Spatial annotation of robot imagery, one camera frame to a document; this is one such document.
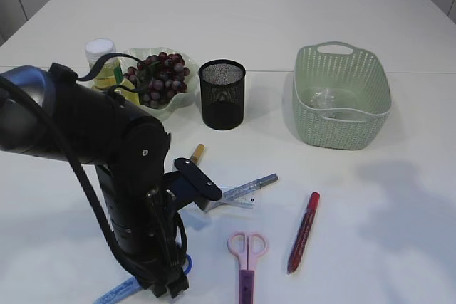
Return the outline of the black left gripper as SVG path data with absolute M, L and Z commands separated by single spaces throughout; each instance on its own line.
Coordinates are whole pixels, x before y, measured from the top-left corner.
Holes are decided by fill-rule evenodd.
M 133 120 L 107 164 L 96 166 L 119 264 L 156 297 L 186 291 L 187 236 L 166 192 L 171 136 L 154 118 Z

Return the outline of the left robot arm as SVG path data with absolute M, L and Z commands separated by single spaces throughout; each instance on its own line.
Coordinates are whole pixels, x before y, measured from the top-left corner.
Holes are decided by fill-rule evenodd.
M 117 262 L 160 297 L 188 289 L 187 237 L 164 171 L 171 136 L 115 91 L 77 82 L 60 64 L 1 75 L 1 149 L 65 160 Z

